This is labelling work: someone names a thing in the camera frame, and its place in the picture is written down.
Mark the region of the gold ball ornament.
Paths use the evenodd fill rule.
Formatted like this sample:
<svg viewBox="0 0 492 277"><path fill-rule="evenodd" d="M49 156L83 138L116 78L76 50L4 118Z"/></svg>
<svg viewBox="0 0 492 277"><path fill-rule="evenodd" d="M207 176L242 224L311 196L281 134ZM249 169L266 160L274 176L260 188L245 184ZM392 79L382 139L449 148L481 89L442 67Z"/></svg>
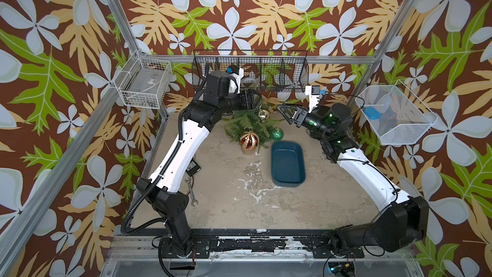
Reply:
<svg viewBox="0 0 492 277"><path fill-rule="evenodd" d="M270 112L266 109L260 109L258 111L258 117L259 117L260 121L264 123L269 119Z"/></svg>

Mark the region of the small green christmas tree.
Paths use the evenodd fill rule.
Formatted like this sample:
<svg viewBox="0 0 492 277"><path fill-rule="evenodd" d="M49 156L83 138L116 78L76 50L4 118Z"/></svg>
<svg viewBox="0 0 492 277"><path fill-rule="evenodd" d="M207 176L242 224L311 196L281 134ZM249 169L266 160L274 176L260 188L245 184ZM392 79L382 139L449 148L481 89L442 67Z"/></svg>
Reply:
<svg viewBox="0 0 492 277"><path fill-rule="evenodd" d="M270 112L270 117L266 122L261 122L258 117L258 111L260 109L266 109L270 112L267 106L258 106L252 110L238 110L232 113L231 118L226 119L224 130L226 135L232 142L236 142L240 148L240 137L249 131L254 131L260 138L260 145L252 151L245 151L241 148L242 153L245 155L253 155L261 148L267 148L272 141L270 139L270 130L274 127L279 127L280 119L274 119Z"/></svg>

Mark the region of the green glitter ball ornament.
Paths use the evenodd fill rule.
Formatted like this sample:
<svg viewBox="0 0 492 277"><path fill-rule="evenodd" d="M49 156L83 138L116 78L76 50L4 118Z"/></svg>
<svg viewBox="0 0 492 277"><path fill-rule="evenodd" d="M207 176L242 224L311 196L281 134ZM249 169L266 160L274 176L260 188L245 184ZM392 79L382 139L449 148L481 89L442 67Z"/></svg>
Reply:
<svg viewBox="0 0 492 277"><path fill-rule="evenodd" d="M274 127L270 130L270 139L272 141L281 141L284 137L284 132L279 127Z"/></svg>

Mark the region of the red gold striped ornament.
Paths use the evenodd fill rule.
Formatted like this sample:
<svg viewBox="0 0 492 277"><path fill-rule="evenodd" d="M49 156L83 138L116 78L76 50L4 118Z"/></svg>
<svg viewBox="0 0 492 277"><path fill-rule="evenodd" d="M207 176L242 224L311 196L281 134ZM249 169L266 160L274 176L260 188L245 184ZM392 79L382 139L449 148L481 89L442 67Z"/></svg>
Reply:
<svg viewBox="0 0 492 277"><path fill-rule="evenodd" d="M255 150L260 145L260 138L254 131L245 132L240 137L240 145L245 151Z"/></svg>

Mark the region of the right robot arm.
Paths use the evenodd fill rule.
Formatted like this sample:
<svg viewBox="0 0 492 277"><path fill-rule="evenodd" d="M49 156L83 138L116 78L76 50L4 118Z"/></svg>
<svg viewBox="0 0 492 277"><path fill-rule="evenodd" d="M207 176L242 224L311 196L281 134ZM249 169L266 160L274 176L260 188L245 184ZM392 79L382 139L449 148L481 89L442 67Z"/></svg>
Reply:
<svg viewBox="0 0 492 277"><path fill-rule="evenodd" d="M308 106L284 103L278 106L278 112L288 124L306 128L311 137L319 140L327 159L347 171L379 211L369 223L336 229L327 248L334 255L346 255L366 246L394 252L426 238L428 202L393 183L347 135L353 123L351 108L341 103L320 105L325 92L318 86L307 86L305 92Z"/></svg>

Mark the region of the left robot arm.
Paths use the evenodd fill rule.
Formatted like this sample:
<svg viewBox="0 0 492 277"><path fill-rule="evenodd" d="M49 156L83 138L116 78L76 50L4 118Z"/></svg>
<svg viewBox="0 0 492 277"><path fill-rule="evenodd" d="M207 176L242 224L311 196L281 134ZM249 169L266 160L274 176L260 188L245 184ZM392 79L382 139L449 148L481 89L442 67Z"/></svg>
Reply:
<svg viewBox="0 0 492 277"><path fill-rule="evenodd" d="M240 87L243 76L244 70L237 65L207 73L192 101L179 113L178 134L165 158L148 178L138 180L140 196L124 218L120 229L122 235L131 235L152 224L164 223L171 235L172 252L179 256L191 253L192 230L185 214L189 197L179 188L196 151L223 115L252 110L260 102L258 91ZM130 228L131 218L144 201L159 213L159 218Z"/></svg>

